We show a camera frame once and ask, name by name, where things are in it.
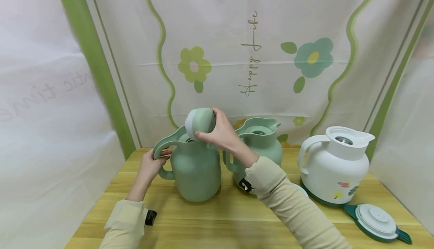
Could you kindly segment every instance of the green thermos jug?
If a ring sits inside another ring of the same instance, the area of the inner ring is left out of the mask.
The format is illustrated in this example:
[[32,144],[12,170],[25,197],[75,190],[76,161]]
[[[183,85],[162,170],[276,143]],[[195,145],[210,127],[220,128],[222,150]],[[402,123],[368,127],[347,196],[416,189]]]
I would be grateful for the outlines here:
[[[280,126],[275,119],[250,118],[235,132],[244,143],[257,155],[265,156],[277,165],[281,165],[283,150],[277,140],[276,129]],[[231,163],[229,153],[223,151],[223,163],[226,168],[234,173],[235,183],[249,194],[255,194],[255,190],[246,178],[245,167],[237,158]]]
[[190,122],[194,124],[193,129],[189,128],[188,133],[182,126],[160,140],[154,147],[154,158],[160,157],[163,149],[174,145],[170,159],[172,171],[162,167],[158,174],[166,180],[174,180],[179,194],[186,200],[202,202],[214,196],[222,185],[222,170],[218,149],[189,136],[193,131],[211,132],[215,127],[214,112],[208,108],[194,111],[196,117]]

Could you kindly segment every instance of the wooden table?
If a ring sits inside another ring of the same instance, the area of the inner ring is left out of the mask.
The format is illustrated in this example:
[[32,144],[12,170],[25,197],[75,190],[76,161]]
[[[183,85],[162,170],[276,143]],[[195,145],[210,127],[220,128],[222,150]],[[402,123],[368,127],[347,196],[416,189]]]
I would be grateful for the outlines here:
[[[67,249],[98,249],[104,225],[115,203],[128,194],[140,158],[148,149],[134,152],[104,194],[83,220]],[[299,184],[296,160],[298,148],[284,150],[282,168],[293,183]],[[156,177],[145,197],[146,207],[158,212],[154,226],[145,227],[143,249],[287,249],[301,248],[289,230],[255,196],[246,195],[232,181],[222,164],[222,188],[205,203],[188,203],[177,193],[174,181]],[[320,209],[335,224],[354,248],[434,248],[434,238],[369,174],[357,190],[353,203],[370,203],[391,214],[396,223],[411,235],[413,245],[402,241],[380,243],[367,237],[341,209]]]

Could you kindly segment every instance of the beige sleeve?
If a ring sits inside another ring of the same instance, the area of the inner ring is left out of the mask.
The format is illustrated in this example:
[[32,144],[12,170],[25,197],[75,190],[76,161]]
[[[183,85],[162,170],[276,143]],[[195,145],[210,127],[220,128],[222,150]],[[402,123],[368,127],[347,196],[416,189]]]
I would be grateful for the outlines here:
[[145,232],[148,210],[143,202],[121,200],[116,203],[104,229],[99,249],[137,249]]
[[297,187],[286,173],[266,157],[246,169],[255,193],[288,227],[303,249],[351,249],[326,215]]

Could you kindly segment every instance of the person's left hand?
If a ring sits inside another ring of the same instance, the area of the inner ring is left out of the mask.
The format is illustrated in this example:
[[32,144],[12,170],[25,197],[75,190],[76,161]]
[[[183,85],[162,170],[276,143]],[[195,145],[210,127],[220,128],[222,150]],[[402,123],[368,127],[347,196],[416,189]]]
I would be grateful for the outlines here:
[[140,161],[140,167],[137,172],[137,177],[145,182],[151,183],[157,176],[160,168],[166,164],[166,161],[170,158],[172,150],[163,150],[160,154],[160,158],[154,160],[154,149],[149,150],[142,156]]
[[172,150],[163,150],[160,154],[160,158],[157,160],[152,158],[154,156],[154,149],[149,150],[143,155],[136,179],[126,197],[126,200],[136,202],[143,201],[151,182],[157,176],[160,168],[166,164],[171,153]]

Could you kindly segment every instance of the person's right hand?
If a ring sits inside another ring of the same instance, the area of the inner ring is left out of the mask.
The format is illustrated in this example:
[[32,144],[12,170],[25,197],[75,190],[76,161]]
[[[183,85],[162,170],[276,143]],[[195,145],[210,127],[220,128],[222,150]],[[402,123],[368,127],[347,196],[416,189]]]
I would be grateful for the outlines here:
[[237,146],[242,145],[243,141],[235,133],[231,123],[225,113],[217,108],[212,108],[216,113],[216,126],[210,133],[197,131],[194,135],[200,141],[213,144],[220,149],[231,152],[237,149]]

